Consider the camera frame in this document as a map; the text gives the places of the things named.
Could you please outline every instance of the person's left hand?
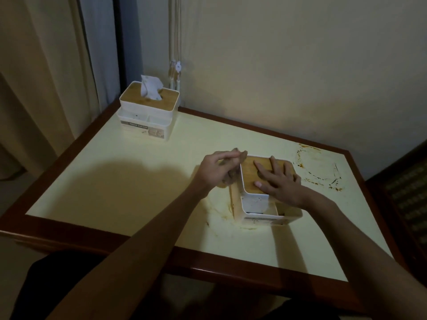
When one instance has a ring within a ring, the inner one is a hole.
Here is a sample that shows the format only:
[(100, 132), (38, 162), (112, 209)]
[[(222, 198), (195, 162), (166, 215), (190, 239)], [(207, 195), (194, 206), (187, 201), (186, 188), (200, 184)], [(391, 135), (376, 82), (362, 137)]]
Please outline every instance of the person's left hand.
[[(211, 189), (224, 179), (228, 171), (238, 166), (240, 154), (240, 151), (233, 150), (216, 151), (211, 155), (206, 155), (188, 186), (188, 190), (205, 198)], [(219, 165), (218, 161), (224, 158), (230, 158), (230, 160), (224, 165)]]

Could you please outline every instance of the white wall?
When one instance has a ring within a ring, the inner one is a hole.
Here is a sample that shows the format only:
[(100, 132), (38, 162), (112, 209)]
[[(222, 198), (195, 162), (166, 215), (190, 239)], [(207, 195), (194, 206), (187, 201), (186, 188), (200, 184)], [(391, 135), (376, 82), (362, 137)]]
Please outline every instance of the white wall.
[[(182, 0), (186, 106), (348, 149), (369, 178), (427, 138), (426, 8)], [(144, 70), (165, 84), (167, 11), (138, 0)]]

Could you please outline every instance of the person's right hand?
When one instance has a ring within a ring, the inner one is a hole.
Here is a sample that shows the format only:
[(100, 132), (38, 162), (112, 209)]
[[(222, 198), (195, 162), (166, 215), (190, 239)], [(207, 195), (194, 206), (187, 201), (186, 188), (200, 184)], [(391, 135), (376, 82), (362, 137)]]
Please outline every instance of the person's right hand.
[(270, 157), (270, 162), (273, 173), (267, 171), (261, 164), (254, 160), (255, 166), (264, 176), (264, 179), (268, 181), (268, 183), (256, 181), (254, 182), (255, 186), (283, 203), (302, 208), (308, 188), (301, 185), (301, 177), (297, 174), (292, 174), (292, 165), (290, 162), (284, 163), (283, 172), (273, 156)]

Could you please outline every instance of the beige curtain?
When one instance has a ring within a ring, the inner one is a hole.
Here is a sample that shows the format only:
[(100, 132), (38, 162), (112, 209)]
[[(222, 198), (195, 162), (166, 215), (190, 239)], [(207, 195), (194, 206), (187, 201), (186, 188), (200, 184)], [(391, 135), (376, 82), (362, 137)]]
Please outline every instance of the beige curtain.
[(99, 115), (77, 0), (2, 0), (0, 179), (40, 175)]

